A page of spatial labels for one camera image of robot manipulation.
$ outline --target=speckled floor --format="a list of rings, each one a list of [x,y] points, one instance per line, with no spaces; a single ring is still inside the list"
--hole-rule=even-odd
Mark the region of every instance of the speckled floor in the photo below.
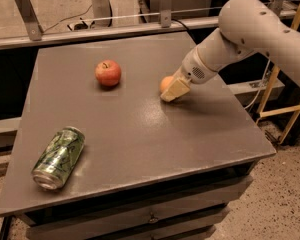
[[[260,123],[274,137],[280,133],[270,122]],[[9,156],[0,157],[0,190]],[[300,240],[300,139],[293,147],[278,148],[276,156],[254,168],[254,181],[232,210],[216,225],[211,240]],[[9,239],[23,240],[27,226],[13,220]]]

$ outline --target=black cable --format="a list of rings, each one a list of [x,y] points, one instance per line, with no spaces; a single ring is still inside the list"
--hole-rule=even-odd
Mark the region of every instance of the black cable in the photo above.
[[[196,38],[193,36],[193,34],[191,33],[190,28],[188,28],[188,26],[186,24],[184,24],[181,20],[177,20],[177,19],[171,19],[172,21],[178,22],[179,24],[181,24],[185,30],[187,31],[187,33],[189,34],[189,36],[192,38],[192,40],[197,44],[196,42]]]
[[[71,16],[71,17],[67,17],[67,18],[64,18],[64,19],[60,20],[58,23],[56,23],[53,26],[48,27],[46,30],[44,30],[43,33],[45,33],[48,30],[54,28],[55,26],[59,25],[61,22],[65,21],[65,20],[69,20],[69,19],[72,19],[72,18],[76,18],[76,17],[82,16],[82,15],[85,15],[90,10],[91,7],[92,7],[92,4],[89,6],[89,8],[84,13],[81,13],[81,14],[78,14],[78,15],[74,15],[74,16]]]

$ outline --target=gray tabletop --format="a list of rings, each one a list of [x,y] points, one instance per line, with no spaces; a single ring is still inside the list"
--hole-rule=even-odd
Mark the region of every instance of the gray tabletop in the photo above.
[[[135,188],[275,154],[219,76],[173,103],[161,79],[194,47],[186,33],[41,49],[12,151],[0,216]],[[94,78],[103,59],[122,67],[104,89]],[[66,186],[44,191],[31,170],[65,126],[86,136]]]

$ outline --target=green soda can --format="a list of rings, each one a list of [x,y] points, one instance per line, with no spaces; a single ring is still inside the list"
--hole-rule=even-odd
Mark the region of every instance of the green soda can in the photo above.
[[[45,189],[62,188],[78,161],[84,135],[74,127],[57,132],[32,170],[33,180]]]

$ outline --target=floor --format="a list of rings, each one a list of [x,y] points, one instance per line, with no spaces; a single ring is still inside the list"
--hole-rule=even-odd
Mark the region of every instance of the floor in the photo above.
[[[280,134],[269,121],[260,128],[275,138]],[[0,191],[9,156],[0,157]],[[295,146],[278,147],[276,156],[264,159],[252,171],[253,183],[239,200],[229,204],[231,212],[210,240],[299,240],[300,239],[300,139]],[[11,240],[26,239],[27,226],[13,219]]]
[[[138,13],[137,0],[110,0],[114,16]],[[38,19],[46,30],[62,19],[87,11],[91,0],[32,0]],[[69,31],[67,24],[80,16],[64,20],[47,33]],[[82,15],[93,18],[92,10]],[[137,17],[120,18],[113,26],[138,24]],[[13,0],[0,0],[0,38],[25,36],[26,30]],[[263,131],[278,137],[280,131],[269,121]],[[9,155],[0,157],[0,191]],[[231,202],[229,215],[217,225],[212,240],[300,239],[300,139],[293,147],[278,147],[273,158],[261,161],[252,171],[254,182],[237,201]],[[23,240],[27,226],[13,220],[9,239]]]

